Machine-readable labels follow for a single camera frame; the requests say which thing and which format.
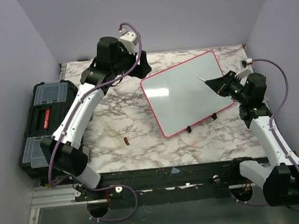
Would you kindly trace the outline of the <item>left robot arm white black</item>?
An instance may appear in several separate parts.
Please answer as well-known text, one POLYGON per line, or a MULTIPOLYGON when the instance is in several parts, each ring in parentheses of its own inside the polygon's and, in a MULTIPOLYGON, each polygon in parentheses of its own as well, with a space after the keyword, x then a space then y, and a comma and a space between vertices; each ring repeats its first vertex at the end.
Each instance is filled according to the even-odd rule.
POLYGON ((146 52, 142 50, 141 36, 123 31, 119 38, 102 37, 97 44, 97 55, 81 75, 81 84, 68 113, 50 137, 44 137, 41 150, 49 164, 48 180, 52 171, 66 173, 87 186, 93 199, 102 198, 105 186, 101 175, 88 164, 81 142, 94 110, 116 81, 125 76, 143 79, 151 72, 146 52))

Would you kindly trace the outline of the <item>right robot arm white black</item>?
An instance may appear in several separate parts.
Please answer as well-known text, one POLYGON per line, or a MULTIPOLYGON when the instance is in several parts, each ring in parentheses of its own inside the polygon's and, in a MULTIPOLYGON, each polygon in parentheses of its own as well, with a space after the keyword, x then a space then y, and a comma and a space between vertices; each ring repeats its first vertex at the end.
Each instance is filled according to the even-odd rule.
POLYGON ((255 183, 272 207, 299 205, 299 157, 286 144, 264 102, 266 77, 252 72, 247 75, 245 84, 240 82, 234 71, 214 80, 205 80, 205 84, 219 96, 228 96, 240 103, 240 118, 259 140, 270 167, 253 159, 240 159, 238 166, 230 170, 230 179, 237 184, 246 179, 255 183))

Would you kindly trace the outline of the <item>dark red marker cap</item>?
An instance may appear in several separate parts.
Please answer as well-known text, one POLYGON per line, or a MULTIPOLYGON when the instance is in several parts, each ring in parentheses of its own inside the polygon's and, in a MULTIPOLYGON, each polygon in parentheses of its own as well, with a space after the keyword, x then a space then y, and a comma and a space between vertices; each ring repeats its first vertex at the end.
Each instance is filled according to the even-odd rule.
POLYGON ((126 145, 129 145, 129 140, 127 139, 127 137, 124 137, 123 139, 124 139, 126 145))

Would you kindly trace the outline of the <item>whiteboard with pink frame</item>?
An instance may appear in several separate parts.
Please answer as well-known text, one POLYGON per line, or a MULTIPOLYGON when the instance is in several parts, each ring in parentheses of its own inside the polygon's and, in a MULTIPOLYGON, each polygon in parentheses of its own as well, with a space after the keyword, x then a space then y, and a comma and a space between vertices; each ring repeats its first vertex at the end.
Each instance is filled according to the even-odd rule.
POLYGON ((141 80, 141 89, 165 138, 170 138, 233 105, 203 81, 223 76, 213 51, 207 51, 141 80))

